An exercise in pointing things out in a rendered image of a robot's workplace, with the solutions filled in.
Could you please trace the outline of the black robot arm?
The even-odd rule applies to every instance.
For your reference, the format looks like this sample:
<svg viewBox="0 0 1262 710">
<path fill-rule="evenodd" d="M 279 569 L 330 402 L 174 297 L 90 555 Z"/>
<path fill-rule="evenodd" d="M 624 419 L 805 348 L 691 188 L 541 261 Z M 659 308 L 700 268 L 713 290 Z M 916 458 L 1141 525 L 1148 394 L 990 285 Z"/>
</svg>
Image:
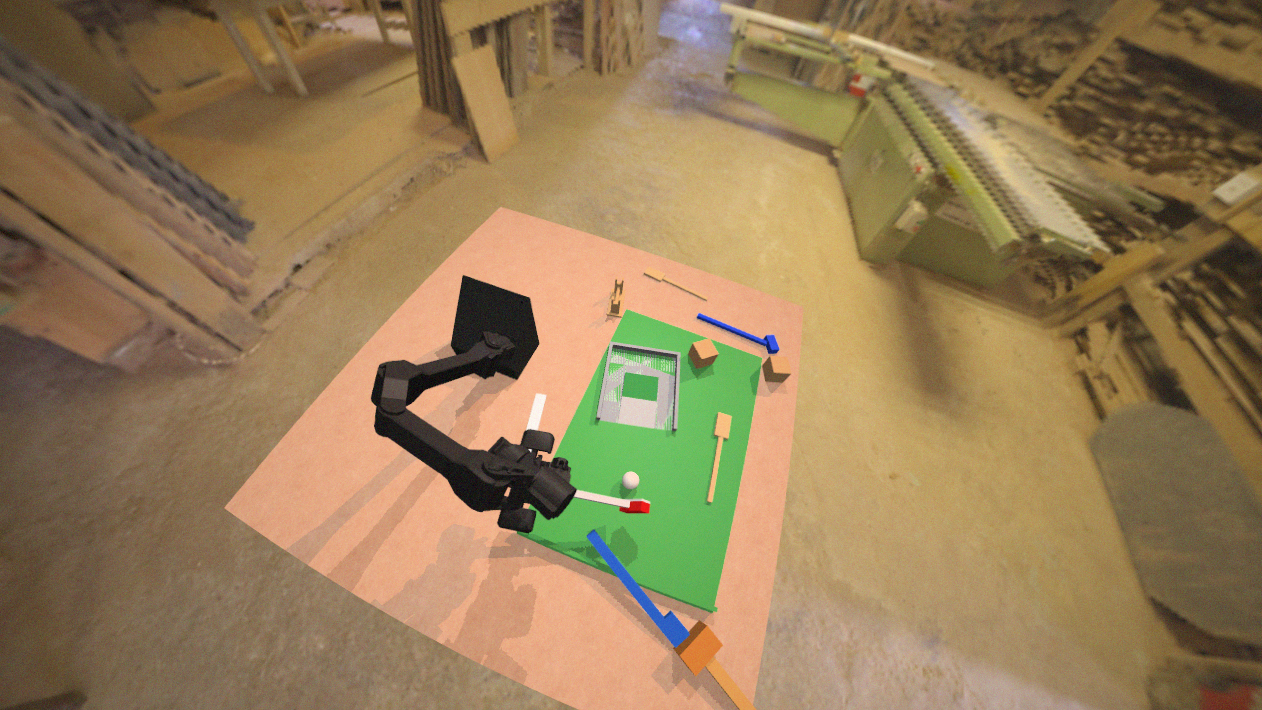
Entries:
<svg viewBox="0 0 1262 710">
<path fill-rule="evenodd" d="M 497 332 L 497 333 L 496 333 Z M 515 340 L 514 340 L 515 339 Z M 526 499 L 546 520 L 558 518 L 575 496 L 569 484 L 570 467 L 557 457 L 540 469 L 528 448 L 500 438 L 493 446 L 468 449 L 409 411 L 427 388 L 476 373 L 493 376 L 501 359 L 512 359 L 516 338 L 504 332 L 483 332 L 468 352 L 411 364 L 406 359 L 382 362 L 374 381 L 375 433 L 390 438 L 449 482 L 469 509 L 517 509 Z M 512 491 L 504 496 L 512 484 Z"/>
</svg>

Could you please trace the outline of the green flat mat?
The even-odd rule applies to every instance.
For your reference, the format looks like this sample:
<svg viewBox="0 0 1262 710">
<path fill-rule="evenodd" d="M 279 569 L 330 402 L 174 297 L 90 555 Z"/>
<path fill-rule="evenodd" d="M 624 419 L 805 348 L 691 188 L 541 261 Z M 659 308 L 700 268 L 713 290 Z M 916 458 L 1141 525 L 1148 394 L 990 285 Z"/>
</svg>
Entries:
<svg viewBox="0 0 1262 710">
<path fill-rule="evenodd" d="M 531 533 L 608 566 L 587 538 L 594 528 L 628 574 L 714 607 L 762 358 L 711 339 L 718 356 L 697 370 L 688 353 L 705 339 L 626 309 L 611 342 L 681 352 L 678 429 L 669 430 L 669 417 L 663 429 L 618 424 L 618 414 L 617 422 L 596 420 L 608 346 L 554 454 L 567 459 L 569 484 L 577 491 L 644 498 L 650 501 L 649 513 L 625 513 L 578 498 L 555 520 L 533 504 L 528 509 L 538 512 Z M 731 422 L 711 503 L 717 412 L 729 415 Z M 627 472 L 639 475 L 634 489 L 623 487 Z"/>
</svg>

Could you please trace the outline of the tan cube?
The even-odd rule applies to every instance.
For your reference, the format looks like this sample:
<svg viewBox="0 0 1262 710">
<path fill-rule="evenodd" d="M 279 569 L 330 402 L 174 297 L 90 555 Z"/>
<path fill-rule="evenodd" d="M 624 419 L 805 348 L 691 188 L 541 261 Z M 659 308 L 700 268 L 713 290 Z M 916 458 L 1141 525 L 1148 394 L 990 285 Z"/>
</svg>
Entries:
<svg viewBox="0 0 1262 710">
<path fill-rule="evenodd" d="M 767 382 L 780 382 L 782 383 L 790 375 L 793 375 L 787 357 L 770 356 L 762 364 L 764 378 Z"/>
<path fill-rule="evenodd" d="M 690 356 L 692 362 L 693 364 L 695 364 L 697 370 L 700 370 L 708 364 L 713 364 L 713 362 L 718 356 L 718 352 L 716 351 L 716 347 L 708 338 L 705 340 L 698 340 L 693 343 L 688 356 Z"/>
</svg>

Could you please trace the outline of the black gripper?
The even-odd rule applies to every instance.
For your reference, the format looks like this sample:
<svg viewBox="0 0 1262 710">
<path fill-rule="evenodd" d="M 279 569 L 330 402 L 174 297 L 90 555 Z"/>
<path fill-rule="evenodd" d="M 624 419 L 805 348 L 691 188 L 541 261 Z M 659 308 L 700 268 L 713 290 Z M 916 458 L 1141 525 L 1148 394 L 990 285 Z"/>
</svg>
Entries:
<svg viewBox="0 0 1262 710">
<path fill-rule="evenodd" d="M 548 451 L 548 454 L 551 454 L 551 448 L 555 441 L 555 438 L 551 435 L 551 433 L 541 433 L 538 430 L 529 429 L 524 430 L 521 440 L 522 441 L 520 445 L 531 449 L 531 454 L 538 463 L 538 468 L 540 469 L 541 463 L 546 465 L 548 462 L 541 462 L 543 457 L 538 455 L 538 451 Z M 497 521 L 498 527 L 509 528 L 511 531 L 517 531 L 522 533 L 530 533 L 534 528 L 533 525 L 535 522 L 538 512 L 534 509 L 522 508 L 524 503 L 530 504 L 526 499 L 522 499 L 517 509 L 505 509 L 505 511 L 500 509 Z"/>
</svg>

